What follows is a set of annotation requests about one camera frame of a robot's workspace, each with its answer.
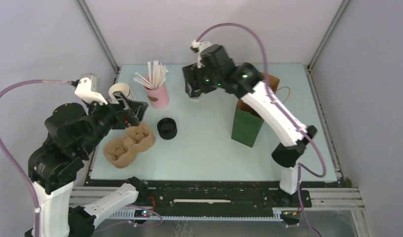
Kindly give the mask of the black sleeved paper cup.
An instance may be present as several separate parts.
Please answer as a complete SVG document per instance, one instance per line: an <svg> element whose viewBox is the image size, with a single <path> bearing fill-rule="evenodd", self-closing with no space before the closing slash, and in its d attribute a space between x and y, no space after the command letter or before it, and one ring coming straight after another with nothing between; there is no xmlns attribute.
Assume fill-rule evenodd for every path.
<svg viewBox="0 0 403 237"><path fill-rule="evenodd" d="M198 93L197 92L197 93L191 93L188 96L192 101L197 101L197 100L199 100L201 98L202 95L203 95L203 93Z"/></svg>

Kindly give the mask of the green paper bag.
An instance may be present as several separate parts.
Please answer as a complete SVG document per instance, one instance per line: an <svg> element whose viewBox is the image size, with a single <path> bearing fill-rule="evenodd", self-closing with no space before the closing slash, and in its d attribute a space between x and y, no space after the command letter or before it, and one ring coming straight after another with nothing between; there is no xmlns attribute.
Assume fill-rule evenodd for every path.
<svg viewBox="0 0 403 237"><path fill-rule="evenodd" d="M231 139L252 148L263 123L262 117L239 99L235 107Z"/></svg>

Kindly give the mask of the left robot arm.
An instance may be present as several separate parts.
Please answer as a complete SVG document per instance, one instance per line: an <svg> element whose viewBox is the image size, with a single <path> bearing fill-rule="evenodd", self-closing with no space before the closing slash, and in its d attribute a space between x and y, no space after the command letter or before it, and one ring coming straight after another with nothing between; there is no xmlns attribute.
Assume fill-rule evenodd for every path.
<svg viewBox="0 0 403 237"><path fill-rule="evenodd" d="M84 206L70 207L70 197L79 170L111 130L141 123L148 103L115 94L118 103L66 103L46 119L48 135L28 160L28 177L40 206L39 236L89 237L117 210L147 202L147 185L131 177L117 190Z"/></svg>

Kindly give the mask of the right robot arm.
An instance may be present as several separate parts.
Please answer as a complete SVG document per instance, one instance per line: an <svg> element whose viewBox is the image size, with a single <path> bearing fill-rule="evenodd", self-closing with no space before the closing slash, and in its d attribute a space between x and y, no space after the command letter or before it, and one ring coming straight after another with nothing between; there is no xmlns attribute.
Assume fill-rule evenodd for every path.
<svg viewBox="0 0 403 237"><path fill-rule="evenodd" d="M251 63L235 65L222 45L202 41L194 42L190 49L197 53L197 62L182 68L186 94L196 100L223 89L251 107L274 130L280 139L271 154L281 167L279 200L284 206L294 205L299 199L298 160L316 134L316 127L297 120L267 92L264 74Z"/></svg>

